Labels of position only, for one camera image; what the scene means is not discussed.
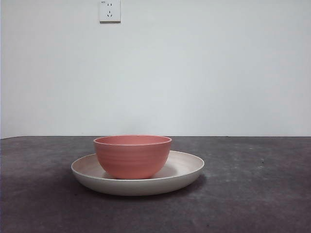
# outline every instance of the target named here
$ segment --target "bowl rim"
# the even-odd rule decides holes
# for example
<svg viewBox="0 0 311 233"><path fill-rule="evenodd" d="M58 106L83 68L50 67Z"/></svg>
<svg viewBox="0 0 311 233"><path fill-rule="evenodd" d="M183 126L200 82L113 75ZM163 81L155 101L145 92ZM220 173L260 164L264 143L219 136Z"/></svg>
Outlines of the bowl rim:
<svg viewBox="0 0 311 233"><path fill-rule="evenodd" d="M96 140L102 139L102 138L107 138L107 137L122 137L122 136L151 136L151 137L162 137L166 138L167 141L165 142L157 142L157 143L145 143L145 144L135 144L135 145L129 145L129 144L109 144L109 143L104 143L104 142L97 142ZM123 134L123 135L112 135L112 136L104 136L104 137L98 137L93 140L94 143L100 144L100 145L109 145L109 146L130 146L130 147L137 147L137 146L152 146L152 145L161 145L161 144L166 144L170 143L172 139L170 137L165 137L165 136L159 136L159 135L150 135L150 134Z"/></svg>

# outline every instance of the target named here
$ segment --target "wall socket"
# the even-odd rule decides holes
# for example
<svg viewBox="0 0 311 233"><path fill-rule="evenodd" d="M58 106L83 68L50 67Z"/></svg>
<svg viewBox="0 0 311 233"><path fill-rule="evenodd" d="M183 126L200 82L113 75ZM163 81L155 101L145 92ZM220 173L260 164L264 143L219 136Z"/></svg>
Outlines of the wall socket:
<svg viewBox="0 0 311 233"><path fill-rule="evenodd" d="M99 3L99 22L121 22L121 0L102 0Z"/></svg>

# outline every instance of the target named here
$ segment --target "pink bowl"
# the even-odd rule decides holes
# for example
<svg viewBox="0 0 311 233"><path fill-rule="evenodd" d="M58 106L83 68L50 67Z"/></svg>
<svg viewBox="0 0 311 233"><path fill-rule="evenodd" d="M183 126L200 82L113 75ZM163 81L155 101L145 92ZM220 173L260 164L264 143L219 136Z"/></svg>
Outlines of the pink bowl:
<svg viewBox="0 0 311 233"><path fill-rule="evenodd" d="M172 139L152 135L120 135L94 140L103 169L119 179L147 179L164 166Z"/></svg>

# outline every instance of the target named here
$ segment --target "plate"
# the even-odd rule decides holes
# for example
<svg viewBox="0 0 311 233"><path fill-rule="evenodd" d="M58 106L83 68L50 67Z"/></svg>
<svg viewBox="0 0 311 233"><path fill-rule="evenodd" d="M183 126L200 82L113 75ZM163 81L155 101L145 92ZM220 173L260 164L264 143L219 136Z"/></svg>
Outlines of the plate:
<svg viewBox="0 0 311 233"><path fill-rule="evenodd" d="M96 154L82 157L71 164L75 178L97 192L119 196L146 196L168 193L194 182L204 161L192 154L171 150L164 167L149 179L119 180L111 177L97 161Z"/></svg>

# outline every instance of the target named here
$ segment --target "plate rim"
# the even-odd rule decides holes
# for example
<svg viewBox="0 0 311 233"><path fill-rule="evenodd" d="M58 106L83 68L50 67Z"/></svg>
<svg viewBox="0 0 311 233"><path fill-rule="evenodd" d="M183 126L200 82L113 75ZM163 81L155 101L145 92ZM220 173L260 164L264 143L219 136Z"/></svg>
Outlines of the plate rim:
<svg viewBox="0 0 311 233"><path fill-rule="evenodd" d="M88 178L92 178L92 179L97 179L97 180L101 180L101 181L108 181L108 182L124 182L124 181L126 181L126 182L141 182L141 181L159 181L159 180L172 179L172 178L176 178L176 177L188 176L188 175L191 175L191 174L193 174L193 173L195 173L195 172L200 171L200 170L204 167L204 165L205 165L204 160L201 159L199 156L196 156L196 155L193 155L193 154L189 154L189 153L186 153L186 152L176 151L176 150L170 150L170 152L171 152L171 151L172 151L172 152L178 152L178 153L183 153L183 154L191 155L192 157L196 157L196 158L198 158L199 160L202 161L202 165L201 165L198 169L196 169L196 170L194 170L194 171L192 171L192 172L190 172L190 173L183 174L183 175L168 176L168 177L160 177L160 178L151 178L151 179L108 179L108 178L100 178L100 177L89 176L89 175L83 174L83 173L81 173L81 172L76 171L76 170L73 168L73 164L76 163L78 160L83 159L83 158L86 158L86 157L89 157L89 156L92 156L92 155L96 155L96 153L94 153L94 154L89 154L89 155L83 156L83 157L81 157L81 158L75 160L74 162L72 162L72 164L71 164L70 167L71 167L71 170L72 170L74 173L79 174L80 176L88 177Z"/></svg>

